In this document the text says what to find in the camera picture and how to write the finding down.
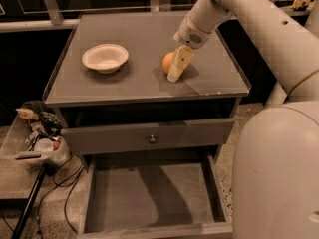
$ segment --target white bowl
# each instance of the white bowl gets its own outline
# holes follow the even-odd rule
[[[103,44],[86,51],[83,64],[101,74],[116,71],[129,57],[128,51],[120,45]]]

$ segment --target dark background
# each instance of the dark background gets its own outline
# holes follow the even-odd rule
[[[172,2],[184,4],[194,1]],[[0,16],[0,22],[49,19],[46,13],[25,15],[17,0],[0,0],[0,3],[6,12],[6,15]],[[44,6],[41,1],[37,5],[39,8]],[[77,18],[78,15],[69,13],[64,17]],[[304,24],[307,17],[295,19]],[[242,103],[265,103],[276,82],[273,74],[238,21],[227,21],[218,29],[252,85],[249,96],[243,98]],[[16,115],[15,109],[24,102],[42,99],[70,33],[71,30],[0,33],[0,125],[10,125]]]

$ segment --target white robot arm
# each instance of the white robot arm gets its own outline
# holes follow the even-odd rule
[[[231,13],[296,102],[259,113],[237,142],[233,238],[319,238],[319,40],[268,0],[198,0],[175,38],[198,49]]]
[[[198,49],[232,14],[291,101],[319,100],[319,40],[269,0],[198,0],[174,38]]]

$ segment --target drawer handle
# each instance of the drawer handle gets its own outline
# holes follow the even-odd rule
[[[157,138],[153,134],[151,134],[149,138],[149,143],[154,144],[156,142],[157,142]]]

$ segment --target wooden plank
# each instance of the wooden plank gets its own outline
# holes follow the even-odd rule
[[[213,221],[200,163],[97,170],[86,232]]]
[[[79,218],[80,220],[79,228],[78,228],[79,234],[83,234],[86,230],[87,213],[90,208],[91,196],[93,194],[93,189],[95,186],[95,179],[94,179],[95,174],[96,174],[95,165],[93,162],[91,162],[89,167],[89,172],[88,172],[87,189],[84,191],[83,209],[82,209],[82,212],[80,213],[80,218]]]
[[[216,173],[215,163],[210,153],[206,154],[206,160],[204,161],[203,166],[203,169],[206,171],[206,186],[210,197],[210,204],[214,210],[214,218],[219,221],[230,223],[231,218],[226,209],[223,192]]]
[[[209,239],[231,239],[232,226],[226,223],[206,223],[161,228],[144,228],[136,230],[119,230],[112,232],[81,234],[79,239],[105,238],[105,239],[151,239],[151,238],[179,238],[200,235],[209,235]]]
[[[226,143],[234,119],[199,119],[63,129],[76,155],[205,146]],[[151,135],[156,141],[150,142]]]
[[[97,169],[143,167],[201,163],[198,147],[165,150],[145,150],[95,155]]]

